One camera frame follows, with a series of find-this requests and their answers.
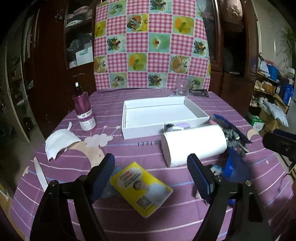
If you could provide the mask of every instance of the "open white tray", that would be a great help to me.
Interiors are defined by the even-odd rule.
[[[121,128],[124,139],[132,139],[159,135],[164,124],[186,122],[193,128],[207,124],[209,118],[183,96],[126,100]]]

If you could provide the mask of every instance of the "cloud print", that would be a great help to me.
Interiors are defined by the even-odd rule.
[[[87,137],[84,139],[84,142],[86,142],[86,147],[97,147],[97,146],[106,146],[108,144],[108,141],[111,141],[113,139],[113,136],[108,136],[105,133],[99,135],[95,134],[92,137]]]

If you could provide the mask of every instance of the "glass cabinet door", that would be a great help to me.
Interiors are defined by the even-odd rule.
[[[197,0],[200,16],[205,25],[211,69],[222,71],[221,52],[223,49],[223,33],[220,24],[219,0]]]
[[[92,0],[69,0],[65,15],[65,55],[68,69],[93,62]]]

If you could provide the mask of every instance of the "table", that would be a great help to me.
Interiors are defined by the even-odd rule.
[[[117,197],[99,199],[94,210],[110,241],[113,240],[178,240],[191,241],[207,212],[208,205],[194,198],[196,189],[186,166],[168,168],[160,145],[160,136],[124,140],[121,129],[123,102],[128,99],[163,97],[173,94],[168,89],[124,89],[109,92],[95,92],[90,102],[96,119],[96,129],[84,133],[76,117],[75,111],[69,113],[57,126],[56,130],[68,127],[73,123],[71,131],[82,140],[94,134],[106,133],[113,136],[105,153],[115,156],[116,167],[125,168],[136,161],[155,177],[171,186],[174,191],[168,200],[149,218],[141,217],[125,200]],[[251,128],[248,122],[221,98],[209,92],[209,98],[188,96],[207,114],[223,115],[236,125],[242,133]],[[249,153],[244,161],[251,167],[252,183],[258,192],[267,214],[273,237],[277,237],[289,221],[288,201],[292,197],[292,181],[285,175],[275,153],[263,147],[262,137],[254,135],[252,144],[248,144]],[[67,150],[48,162],[45,144],[37,151],[45,176],[50,182],[74,181],[80,175],[86,175],[90,163],[86,156],[77,150]],[[202,160],[204,165],[225,165],[227,156],[219,155]],[[13,198],[11,217],[17,226],[30,236],[34,215],[42,198],[43,190],[37,179],[34,163],[29,173],[20,179]],[[73,202],[69,201],[72,223],[79,240],[84,240]],[[225,215],[218,240],[225,238],[232,214],[229,206]]]

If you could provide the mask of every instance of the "white paper roll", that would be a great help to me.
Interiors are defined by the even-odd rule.
[[[165,132],[161,135],[161,146],[168,167],[186,164],[188,155],[192,153],[204,159],[221,154],[227,148],[219,125]]]

